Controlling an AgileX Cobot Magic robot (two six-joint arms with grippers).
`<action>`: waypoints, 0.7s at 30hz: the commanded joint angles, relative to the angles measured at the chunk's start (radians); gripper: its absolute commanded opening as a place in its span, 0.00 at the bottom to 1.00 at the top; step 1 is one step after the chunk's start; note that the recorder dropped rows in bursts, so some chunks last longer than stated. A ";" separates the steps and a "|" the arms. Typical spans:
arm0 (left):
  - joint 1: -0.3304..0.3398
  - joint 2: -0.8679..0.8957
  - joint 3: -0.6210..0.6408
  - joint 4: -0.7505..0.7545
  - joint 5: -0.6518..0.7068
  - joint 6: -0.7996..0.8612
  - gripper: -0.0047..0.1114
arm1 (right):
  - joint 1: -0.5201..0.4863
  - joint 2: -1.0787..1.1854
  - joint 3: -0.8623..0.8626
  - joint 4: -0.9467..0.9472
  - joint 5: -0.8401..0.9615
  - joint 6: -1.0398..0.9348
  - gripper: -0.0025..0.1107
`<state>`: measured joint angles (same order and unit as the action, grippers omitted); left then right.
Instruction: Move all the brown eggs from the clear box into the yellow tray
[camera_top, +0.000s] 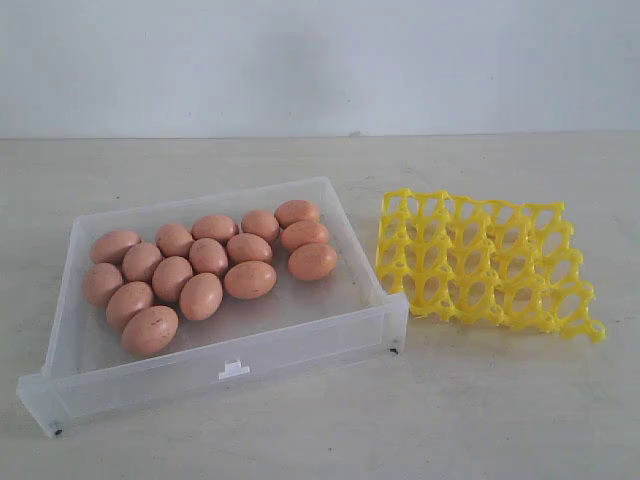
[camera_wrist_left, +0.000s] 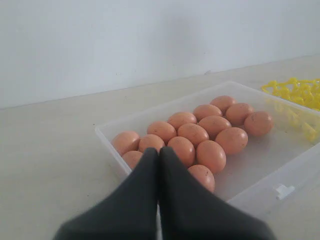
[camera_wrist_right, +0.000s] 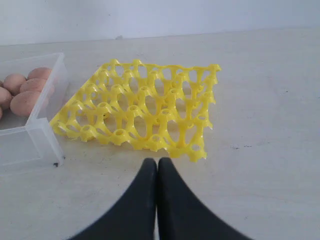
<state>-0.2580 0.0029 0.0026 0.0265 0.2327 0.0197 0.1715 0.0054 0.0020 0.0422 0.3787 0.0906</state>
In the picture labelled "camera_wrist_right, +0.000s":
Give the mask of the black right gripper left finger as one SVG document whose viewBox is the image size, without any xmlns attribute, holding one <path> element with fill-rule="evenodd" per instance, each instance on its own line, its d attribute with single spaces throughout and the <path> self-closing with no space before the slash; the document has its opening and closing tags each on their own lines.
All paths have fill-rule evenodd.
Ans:
<svg viewBox="0 0 320 240">
<path fill-rule="evenodd" d="M 157 164 L 146 158 L 117 202 L 72 240 L 153 240 L 156 217 Z"/>
</svg>

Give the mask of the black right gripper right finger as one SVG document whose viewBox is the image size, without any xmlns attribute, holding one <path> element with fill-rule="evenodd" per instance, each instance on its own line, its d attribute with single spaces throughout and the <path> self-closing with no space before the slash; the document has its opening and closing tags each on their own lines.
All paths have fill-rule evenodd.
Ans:
<svg viewBox="0 0 320 240">
<path fill-rule="evenodd" d="M 161 240 L 249 239 L 197 198 L 168 157 L 158 162 L 157 221 Z"/>
</svg>

